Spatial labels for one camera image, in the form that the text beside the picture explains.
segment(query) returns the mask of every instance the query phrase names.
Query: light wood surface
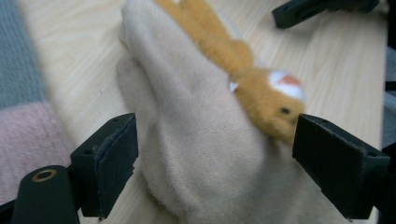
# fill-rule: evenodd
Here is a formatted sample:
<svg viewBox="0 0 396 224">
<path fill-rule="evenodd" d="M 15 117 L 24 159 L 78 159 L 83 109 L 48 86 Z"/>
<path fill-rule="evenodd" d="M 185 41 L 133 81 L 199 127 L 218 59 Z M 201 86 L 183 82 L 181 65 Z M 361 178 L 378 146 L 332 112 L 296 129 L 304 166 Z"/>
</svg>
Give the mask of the light wood surface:
<svg viewBox="0 0 396 224">
<path fill-rule="evenodd" d="M 118 84 L 116 64 L 124 0 L 18 0 L 34 40 L 49 101 L 81 144 L 108 119 L 134 112 Z M 228 14 L 258 57 L 304 83 L 307 113 L 334 122 L 380 147 L 385 69 L 384 6 L 366 15 L 324 12 L 289 30 L 277 30 L 275 0 L 208 0 Z M 103 223 L 176 223 L 135 173 Z M 97 223 L 83 218 L 82 223 Z"/>
</svg>

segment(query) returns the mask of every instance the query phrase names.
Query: orange plush toy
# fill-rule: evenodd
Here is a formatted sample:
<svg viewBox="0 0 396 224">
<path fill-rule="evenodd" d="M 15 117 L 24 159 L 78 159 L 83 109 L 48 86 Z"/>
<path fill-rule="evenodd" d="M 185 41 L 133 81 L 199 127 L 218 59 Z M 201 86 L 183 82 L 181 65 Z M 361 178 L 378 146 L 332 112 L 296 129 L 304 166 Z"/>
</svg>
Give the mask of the orange plush toy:
<svg viewBox="0 0 396 224">
<path fill-rule="evenodd" d="M 204 0 L 156 2 L 208 59 L 230 75 L 230 90 L 252 122 L 264 133 L 292 143 L 297 118 L 304 112 L 300 82 L 284 71 L 255 67 L 247 43 L 232 39 Z"/>
</svg>

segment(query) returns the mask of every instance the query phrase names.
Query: plush toy eye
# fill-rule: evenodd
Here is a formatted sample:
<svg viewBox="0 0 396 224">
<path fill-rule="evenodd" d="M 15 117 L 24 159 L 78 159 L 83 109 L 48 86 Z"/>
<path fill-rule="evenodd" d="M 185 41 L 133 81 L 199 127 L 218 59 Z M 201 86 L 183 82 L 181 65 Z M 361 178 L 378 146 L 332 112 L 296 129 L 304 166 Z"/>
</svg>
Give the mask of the plush toy eye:
<svg viewBox="0 0 396 224">
<path fill-rule="evenodd" d="M 282 114 L 289 114 L 289 113 L 290 113 L 290 110 L 289 110 L 288 108 L 286 108 L 286 107 L 282 107 L 282 108 L 280 108 L 280 112 L 281 112 Z"/>
</svg>

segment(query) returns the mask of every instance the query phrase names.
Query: white patch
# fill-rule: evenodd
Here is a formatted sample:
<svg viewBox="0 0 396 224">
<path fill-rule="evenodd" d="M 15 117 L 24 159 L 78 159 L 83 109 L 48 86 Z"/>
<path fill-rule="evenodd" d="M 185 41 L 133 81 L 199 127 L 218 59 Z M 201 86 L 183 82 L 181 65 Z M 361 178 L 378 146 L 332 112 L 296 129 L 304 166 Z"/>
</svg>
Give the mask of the white patch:
<svg viewBox="0 0 396 224">
<path fill-rule="evenodd" d="M 269 76 L 269 81 L 277 91 L 293 97 L 295 99 L 304 101 L 304 91 L 300 82 L 292 77 L 288 72 L 282 70 L 275 70 Z"/>
<path fill-rule="evenodd" d="M 235 92 L 236 88 L 238 88 L 239 84 L 236 82 L 230 82 L 230 91 Z"/>
</svg>

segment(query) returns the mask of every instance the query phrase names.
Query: gray fabric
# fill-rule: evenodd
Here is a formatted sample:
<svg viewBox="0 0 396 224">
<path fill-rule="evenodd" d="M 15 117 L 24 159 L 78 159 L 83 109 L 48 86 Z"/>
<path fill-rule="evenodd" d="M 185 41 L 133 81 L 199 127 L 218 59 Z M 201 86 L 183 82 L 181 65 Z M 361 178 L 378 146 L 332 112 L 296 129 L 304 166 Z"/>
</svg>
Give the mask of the gray fabric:
<svg viewBox="0 0 396 224">
<path fill-rule="evenodd" d="M 386 81 L 396 81 L 396 50 L 392 48 L 387 50 Z M 389 91 L 389 93 L 396 97 L 396 91 Z M 384 106 L 382 134 L 382 147 L 396 142 L 396 111 L 386 106 Z"/>
<path fill-rule="evenodd" d="M 42 101 L 35 52 L 13 0 L 0 0 L 0 109 Z"/>
</svg>

